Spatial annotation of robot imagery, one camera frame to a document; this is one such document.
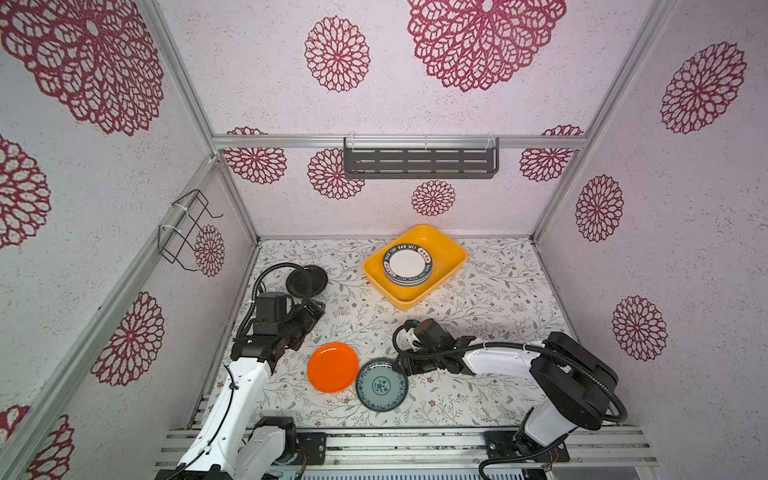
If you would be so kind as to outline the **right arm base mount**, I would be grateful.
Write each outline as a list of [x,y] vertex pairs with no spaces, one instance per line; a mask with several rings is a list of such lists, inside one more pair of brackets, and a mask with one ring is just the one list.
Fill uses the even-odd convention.
[[524,433],[512,429],[486,431],[483,438],[489,460],[546,464],[570,461],[570,454],[563,442],[552,447],[542,446]]

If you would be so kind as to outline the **green rim plate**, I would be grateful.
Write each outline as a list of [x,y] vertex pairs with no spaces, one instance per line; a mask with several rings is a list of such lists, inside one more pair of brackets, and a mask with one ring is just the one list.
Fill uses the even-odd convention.
[[424,248],[411,243],[397,244],[387,250],[382,259],[386,276],[417,279],[431,276],[434,261]]

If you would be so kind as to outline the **sunburst plate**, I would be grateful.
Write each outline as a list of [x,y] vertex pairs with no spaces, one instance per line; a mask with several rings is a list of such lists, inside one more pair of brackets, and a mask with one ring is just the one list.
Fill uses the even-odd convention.
[[386,278],[397,286],[408,288],[423,285],[429,280],[429,276],[417,279],[400,279],[387,275]]

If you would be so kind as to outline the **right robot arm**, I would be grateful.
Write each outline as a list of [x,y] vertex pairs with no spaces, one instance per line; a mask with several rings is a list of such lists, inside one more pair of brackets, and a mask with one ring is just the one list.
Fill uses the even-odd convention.
[[540,344],[454,337],[434,319],[407,320],[392,334],[396,370],[414,376],[445,370],[471,376],[531,377],[545,401],[526,414],[516,446],[533,453],[558,445],[578,428],[620,424],[628,411],[615,392],[617,374],[569,335]]

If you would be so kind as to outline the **teal patterned plate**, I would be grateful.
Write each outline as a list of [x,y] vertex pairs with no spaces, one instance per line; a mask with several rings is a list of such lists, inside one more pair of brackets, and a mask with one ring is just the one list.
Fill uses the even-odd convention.
[[369,410],[384,413],[398,408],[408,395],[408,379],[395,368],[393,360],[376,358],[358,372],[355,392]]

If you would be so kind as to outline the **small black plate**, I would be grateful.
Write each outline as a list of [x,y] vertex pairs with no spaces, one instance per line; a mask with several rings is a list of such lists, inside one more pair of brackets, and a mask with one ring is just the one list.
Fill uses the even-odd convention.
[[292,271],[286,279],[286,289],[294,297],[320,295],[328,285],[327,272],[320,266],[307,265],[303,267],[305,273],[298,270]]

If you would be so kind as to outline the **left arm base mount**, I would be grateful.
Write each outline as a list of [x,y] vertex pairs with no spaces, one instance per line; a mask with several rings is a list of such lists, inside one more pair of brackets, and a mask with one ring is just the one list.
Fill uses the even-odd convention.
[[286,453],[277,464],[301,467],[325,464],[328,435],[300,432],[287,436]]

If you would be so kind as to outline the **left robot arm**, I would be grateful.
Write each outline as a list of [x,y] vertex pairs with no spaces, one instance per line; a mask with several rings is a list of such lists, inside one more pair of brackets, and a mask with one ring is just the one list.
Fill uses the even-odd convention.
[[251,301],[237,329],[226,366],[224,390],[192,445],[158,479],[261,479],[273,465],[299,455],[291,417],[265,417],[247,433],[250,416],[280,358],[298,350],[325,314],[309,297],[294,305],[285,293],[267,292]]

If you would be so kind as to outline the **orange plate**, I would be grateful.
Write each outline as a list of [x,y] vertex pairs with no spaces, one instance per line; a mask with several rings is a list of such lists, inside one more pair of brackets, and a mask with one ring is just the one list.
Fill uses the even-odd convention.
[[352,385],[359,370],[355,350],[344,343],[329,343],[317,349],[307,366],[311,385],[319,392],[335,394]]

